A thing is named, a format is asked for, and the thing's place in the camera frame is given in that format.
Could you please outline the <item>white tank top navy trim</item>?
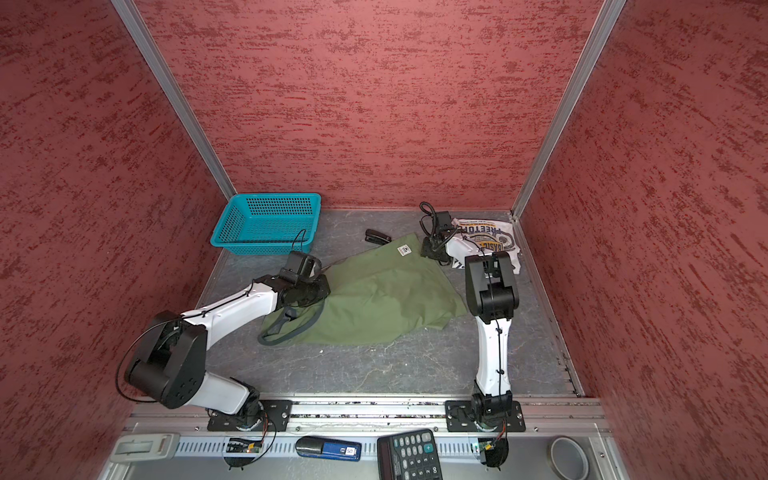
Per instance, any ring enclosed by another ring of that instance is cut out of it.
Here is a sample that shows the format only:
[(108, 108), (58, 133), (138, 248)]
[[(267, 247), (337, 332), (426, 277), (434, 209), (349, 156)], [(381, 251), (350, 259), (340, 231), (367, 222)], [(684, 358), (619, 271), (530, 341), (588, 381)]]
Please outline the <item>white tank top navy trim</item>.
[(458, 228), (458, 232), (447, 242), (446, 252), (453, 269), (463, 269), (465, 259), (472, 255), (486, 256), (493, 252), (507, 252), (514, 274), (521, 273), (518, 258), (520, 247), (514, 238), (511, 223), (495, 220), (453, 219), (452, 225)]

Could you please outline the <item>green tank top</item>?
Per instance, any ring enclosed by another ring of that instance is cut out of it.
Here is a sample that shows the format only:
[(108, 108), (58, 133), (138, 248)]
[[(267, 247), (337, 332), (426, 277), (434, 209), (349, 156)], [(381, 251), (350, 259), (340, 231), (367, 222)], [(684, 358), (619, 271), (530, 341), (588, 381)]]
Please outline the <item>green tank top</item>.
[(416, 328), (443, 329), (467, 308), (414, 233), (349, 257), (325, 272), (330, 294), (265, 317), (263, 346), (388, 343)]

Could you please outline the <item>small black stapler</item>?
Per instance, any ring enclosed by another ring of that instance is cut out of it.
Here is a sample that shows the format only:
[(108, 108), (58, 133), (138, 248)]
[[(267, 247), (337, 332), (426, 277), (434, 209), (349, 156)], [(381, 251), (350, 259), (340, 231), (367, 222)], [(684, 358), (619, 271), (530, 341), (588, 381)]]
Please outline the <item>small black stapler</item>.
[(387, 245), (392, 242), (392, 238), (374, 229), (367, 229), (365, 231), (365, 241), (376, 245)]

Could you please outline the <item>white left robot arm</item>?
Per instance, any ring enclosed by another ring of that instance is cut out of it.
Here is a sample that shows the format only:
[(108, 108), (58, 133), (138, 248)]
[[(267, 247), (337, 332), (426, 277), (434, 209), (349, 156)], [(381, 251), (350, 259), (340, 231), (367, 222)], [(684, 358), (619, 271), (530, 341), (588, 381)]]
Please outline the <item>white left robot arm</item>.
[(321, 313), (329, 294), (321, 261), (293, 251), (276, 275), (253, 279), (243, 290), (197, 310), (158, 314), (129, 347), (117, 372), (148, 403), (167, 409), (201, 407), (241, 431), (264, 427), (267, 416), (257, 389), (208, 372), (207, 352), (227, 335), (276, 311), (281, 316), (259, 342), (280, 343), (276, 335), (296, 318), (295, 309), (317, 305)]

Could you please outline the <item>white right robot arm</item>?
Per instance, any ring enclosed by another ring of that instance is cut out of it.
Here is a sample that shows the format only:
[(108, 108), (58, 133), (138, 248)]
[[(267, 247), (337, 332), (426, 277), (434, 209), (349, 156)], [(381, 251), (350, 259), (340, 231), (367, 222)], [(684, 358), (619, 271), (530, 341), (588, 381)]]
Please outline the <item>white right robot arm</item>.
[(428, 202), (419, 208), (425, 235), (421, 255), (464, 271), (467, 308), (478, 327), (471, 418), (480, 430), (501, 433), (519, 417), (507, 373), (511, 320), (520, 303), (516, 275), (521, 264), (512, 226), (456, 219)]

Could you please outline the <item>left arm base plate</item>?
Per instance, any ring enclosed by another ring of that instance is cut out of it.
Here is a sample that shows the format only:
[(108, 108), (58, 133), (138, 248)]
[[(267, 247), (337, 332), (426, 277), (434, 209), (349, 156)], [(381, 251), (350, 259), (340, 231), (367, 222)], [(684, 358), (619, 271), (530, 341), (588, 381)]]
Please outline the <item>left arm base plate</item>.
[(259, 399), (247, 401), (236, 414), (208, 410), (207, 430), (250, 434), (271, 428), (273, 431), (284, 432), (287, 429), (292, 407), (291, 400)]

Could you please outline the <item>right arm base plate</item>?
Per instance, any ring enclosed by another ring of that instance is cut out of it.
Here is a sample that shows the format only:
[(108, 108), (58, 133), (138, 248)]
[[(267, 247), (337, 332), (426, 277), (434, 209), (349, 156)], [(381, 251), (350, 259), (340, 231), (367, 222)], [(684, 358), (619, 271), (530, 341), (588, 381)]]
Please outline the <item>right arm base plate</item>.
[(470, 400), (448, 400), (444, 409), (449, 432), (500, 433), (503, 423), (508, 433), (526, 431), (521, 405), (515, 400), (506, 405), (492, 402), (490, 408), (480, 408)]

